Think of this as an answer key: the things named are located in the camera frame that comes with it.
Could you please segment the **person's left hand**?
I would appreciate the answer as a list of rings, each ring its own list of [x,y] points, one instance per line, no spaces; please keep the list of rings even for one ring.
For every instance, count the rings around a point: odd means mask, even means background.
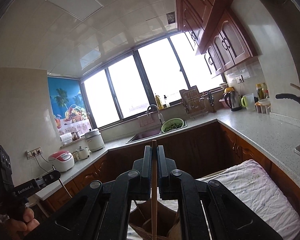
[[[38,227],[40,223],[34,217],[34,211],[27,207],[21,221],[9,218],[4,223],[12,239],[23,239],[28,233]]]

